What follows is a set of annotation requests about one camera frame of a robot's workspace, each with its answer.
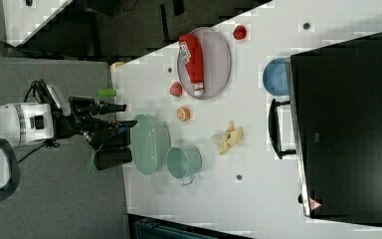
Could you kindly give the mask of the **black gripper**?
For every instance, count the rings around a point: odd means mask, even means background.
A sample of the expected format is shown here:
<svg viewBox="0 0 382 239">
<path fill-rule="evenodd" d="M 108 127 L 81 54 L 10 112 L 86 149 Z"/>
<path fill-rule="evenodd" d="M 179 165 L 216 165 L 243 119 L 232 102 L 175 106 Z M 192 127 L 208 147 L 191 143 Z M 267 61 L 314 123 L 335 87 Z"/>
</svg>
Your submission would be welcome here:
<svg viewBox="0 0 382 239">
<path fill-rule="evenodd" d="M 53 139 L 66 139 L 74 135 L 84 135 L 91 143 L 104 143 L 126 132 L 137 124 L 136 120 L 110 121 L 101 128 L 101 120 L 96 115 L 124 112 L 126 105 L 100 104 L 94 99 L 69 97 L 64 103 L 51 100 L 53 119 Z"/>
</svg>

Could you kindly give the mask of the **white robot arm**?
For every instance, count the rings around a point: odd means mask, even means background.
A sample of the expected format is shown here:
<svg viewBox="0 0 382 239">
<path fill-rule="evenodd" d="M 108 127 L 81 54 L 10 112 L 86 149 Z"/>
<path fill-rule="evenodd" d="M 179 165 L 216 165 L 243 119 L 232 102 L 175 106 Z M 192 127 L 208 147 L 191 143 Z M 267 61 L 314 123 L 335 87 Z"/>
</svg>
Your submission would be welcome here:
<svg viewBox="0 0 382 239">
<path fill-rule="evenodd" d="M 0 106 L 0 138 L 11 146 L 83 135 L 90 145 L 108 143 L 137 124 L 136 120 L 103 120 L 97 115 L 124 112 L 126 105 L 69 97 L 69 114 L 54 100 L 49 103 L 19 103 Z"/>
</svg>

